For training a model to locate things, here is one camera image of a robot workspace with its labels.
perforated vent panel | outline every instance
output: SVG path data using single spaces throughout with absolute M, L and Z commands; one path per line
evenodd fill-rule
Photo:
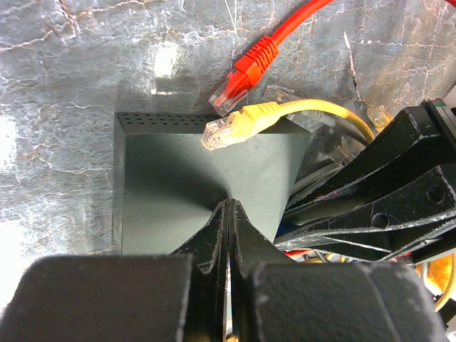
M 117 113 L 127 133 L 202 133 L 206 123 L 219 118 L 217 115 Z

red ethernet cable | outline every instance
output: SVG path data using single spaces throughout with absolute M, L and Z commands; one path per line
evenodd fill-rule
M 274 34 L 258 41 L 235 64 L 227 80 L 209 98 L 209 102 L 221 115 L 226 116 L 231 109 L 247 96 L 279 55 L 279 44 L 303 21 L 333 0 L 310 0 L 290 16 Z M 456 7 L 456 0 L 446 0 Z

yellow ethernet cable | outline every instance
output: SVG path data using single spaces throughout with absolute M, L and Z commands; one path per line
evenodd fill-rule
M 206 124 L 201 143 L 211 151 L 242 143 L 272 126 L 279 121 L 280 117 L 303 110 L 321 110 L 334 114 L 355 125 L 366 137 L 368 143 L 375 138 L 369 126 L 348 109 L 324 100 L 306 99 L 282 103 L 281 105 L 277 102 L 246 105 L 225 118 Z

gray floor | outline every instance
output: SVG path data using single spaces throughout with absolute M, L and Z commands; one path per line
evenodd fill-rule
M 302 3 L 0 4 L 0 308 L 37 258 L 111 250 L 113 113 L 210 111 L 232 60 Z M 448 92 L 455 37 L 443 0 L 335 0 L 281 45 L 267 75 L 395 113 Z

red connector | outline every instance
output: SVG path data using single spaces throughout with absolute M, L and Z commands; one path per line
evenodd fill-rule
M 278 54 L 277 45 L 265 36 L 234 64 L 234 70 L 228 74 L 227 80 L 209 98 L 220 116 L 226 116 L 247 96 Z

